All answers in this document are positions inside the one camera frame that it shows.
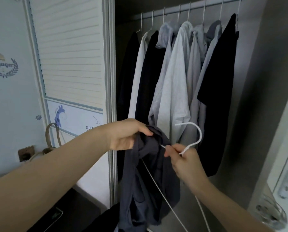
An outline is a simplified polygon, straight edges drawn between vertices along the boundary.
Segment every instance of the light blue wall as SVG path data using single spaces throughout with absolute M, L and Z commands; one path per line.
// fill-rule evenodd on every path
M 0 77 L 0 173 L 7 173 L 19 166 L 18 149 L 46 147 L 43 121 L 36 120 L 41 107 L 22 1 L 0 0 L 0 53 L 19 68 Z

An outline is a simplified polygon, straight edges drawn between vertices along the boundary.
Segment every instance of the brown bag handle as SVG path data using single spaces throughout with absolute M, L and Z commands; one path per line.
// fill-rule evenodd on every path
M 59 127 L 57 126 L 56 123 L 50 123 L 50 124 L 46 127 L 46 130 L 45 130 L 46 144 L 48 145 L 48 147 L 53 147 L 52 144 L 51 144 L 51 138 L 50 138 L 50 136 L 49 136 L 49 128 L 50 128 L 52 125 L 55 125 L 58 144 L 59 144 L 59 146 L 61 147 L 61 141 L 60 141 L 60 137 L 59 137 Z

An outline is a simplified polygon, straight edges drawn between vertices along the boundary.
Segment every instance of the person's right arm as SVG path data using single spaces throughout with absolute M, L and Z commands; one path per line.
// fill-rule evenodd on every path
M 185 146 L 181 144 L 168 145 L 165 156 L 171 157 L 177 176 L 188 185 L 192 193 L 216 216 L 228 232 L 273 232 L 209 181 L 196 149 L 188 149 L 181 157 L 178 153 L 184 148 Z

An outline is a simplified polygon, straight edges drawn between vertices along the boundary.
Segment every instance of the forearm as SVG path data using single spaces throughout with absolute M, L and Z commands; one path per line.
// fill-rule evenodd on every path
M 28 230 L 108 150 L 100 126 L 2 177 L 0 231 Z
M 212 183 L 207 183 L 201 190 L 192 189 L 192 191 L 228 232 L 272 232 Z

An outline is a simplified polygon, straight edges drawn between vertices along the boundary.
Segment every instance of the wardrobe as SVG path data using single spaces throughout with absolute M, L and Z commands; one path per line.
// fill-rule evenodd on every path
M 151 29 L 149 41 L 163 22 L 181 25 L 187 20 L 192 26 L 203 23 L 207 32 L 220 19 L 224 30 L 231 15 L 238 14 L 225 151 L 210 180 L 254 212 L 264 186 L 259 176 L 288 99 L 288 0 L 23 0 L 23 5 L 44 127 L 63 109 L 67 118 L 60 127 L 63 143 L 117 120 L 119 75 L 132 34 L 136 32 L 141 42 Z M 280 60 L 286 56 L 287 61 Z M 54 128 L 51 132 L 57 146 Z M 107 152 L 75 189 L 104 211 L 119 202 L 122 164 L 120 153 Z M 206 231 L 196 199 L 184 183 L 181 189 L 174 210 L 189 231 Z M 211 230 L 222 231 L 216 218 L 203 209 Z M 150 229 L 184 231 L 173 213 Z

